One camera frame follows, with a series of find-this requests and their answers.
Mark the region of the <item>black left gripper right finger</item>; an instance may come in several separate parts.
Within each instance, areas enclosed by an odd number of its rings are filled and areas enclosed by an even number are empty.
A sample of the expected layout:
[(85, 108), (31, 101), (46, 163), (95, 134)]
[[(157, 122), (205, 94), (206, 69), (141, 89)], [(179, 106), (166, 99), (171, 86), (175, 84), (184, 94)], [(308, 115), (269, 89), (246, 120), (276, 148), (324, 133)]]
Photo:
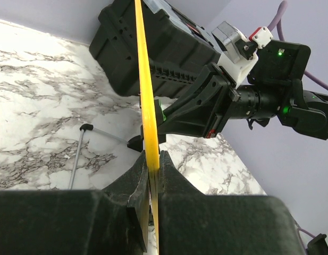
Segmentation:
[(285, 204), (267, 195), (206, 195), (160, 154), (160, 254), (303, 254)]

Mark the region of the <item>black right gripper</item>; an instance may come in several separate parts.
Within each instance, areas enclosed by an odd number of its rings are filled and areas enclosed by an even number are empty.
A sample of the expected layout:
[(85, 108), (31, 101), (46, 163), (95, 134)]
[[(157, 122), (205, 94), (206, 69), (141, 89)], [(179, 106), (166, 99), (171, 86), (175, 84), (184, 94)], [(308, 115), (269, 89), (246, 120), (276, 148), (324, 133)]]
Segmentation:
[(161, 134), (216, 137), (240, 98), (236, 85), (224, 67), (204, 66), (192, 86), (164, 110)]

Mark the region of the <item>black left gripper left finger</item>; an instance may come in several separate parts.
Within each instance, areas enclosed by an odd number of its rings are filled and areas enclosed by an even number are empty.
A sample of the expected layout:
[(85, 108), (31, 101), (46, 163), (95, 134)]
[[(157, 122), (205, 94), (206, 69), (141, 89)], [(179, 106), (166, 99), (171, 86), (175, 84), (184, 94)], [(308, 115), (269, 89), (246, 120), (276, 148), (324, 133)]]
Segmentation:
[(146, 157), (102, 190), (0, 191), (0, 254), (143, 254)]

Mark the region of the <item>green whiteboard eraser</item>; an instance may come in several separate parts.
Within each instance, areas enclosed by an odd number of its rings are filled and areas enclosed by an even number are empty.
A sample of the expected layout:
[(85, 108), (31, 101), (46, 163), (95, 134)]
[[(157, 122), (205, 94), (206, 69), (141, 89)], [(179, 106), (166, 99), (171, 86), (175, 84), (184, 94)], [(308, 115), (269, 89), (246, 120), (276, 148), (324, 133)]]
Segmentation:
[(166, 116), (163, 112), (161, 101), (159, 99), (154, 100), (154, 106), (155, 106), (156, 125), (159, 126), (166, 121)]

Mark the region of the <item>yellow framed whiteboard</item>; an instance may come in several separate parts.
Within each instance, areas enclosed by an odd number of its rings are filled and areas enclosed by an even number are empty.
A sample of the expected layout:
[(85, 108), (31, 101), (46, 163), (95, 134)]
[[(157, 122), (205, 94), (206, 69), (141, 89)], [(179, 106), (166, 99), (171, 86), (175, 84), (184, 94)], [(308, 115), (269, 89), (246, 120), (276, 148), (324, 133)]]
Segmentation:
[(141, 0), (135, 0), (136, 33), (138, 49), (138, 68), (140, 82), (140, 99), (142, 114), (142, 129), (146, 163), (149, 172), (152, 212), (155, 226), (156, 243), (159, 244), (158, 220), (158, 172), (159, 172), (159, 144), (156, 125), (156, 114), (152, 79), (150, 75), (149, 58), (145, 34), (145, 25)]

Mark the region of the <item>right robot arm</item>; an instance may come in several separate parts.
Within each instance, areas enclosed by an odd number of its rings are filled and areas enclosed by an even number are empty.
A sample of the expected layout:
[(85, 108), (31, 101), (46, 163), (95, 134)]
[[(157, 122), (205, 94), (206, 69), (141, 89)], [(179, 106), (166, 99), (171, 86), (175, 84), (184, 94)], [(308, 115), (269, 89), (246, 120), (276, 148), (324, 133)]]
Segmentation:
[(265, 127), (273, 117), (299, 134), (328, 139), (328, 95), (304, 90), (310, 57), (306, 45), (273, 40), (258, 51), (248, 84), (236, 86), (229, 72), (207, 64), (189, 88), (164, 110), (160, 135), (213, 138), (229, 120)]

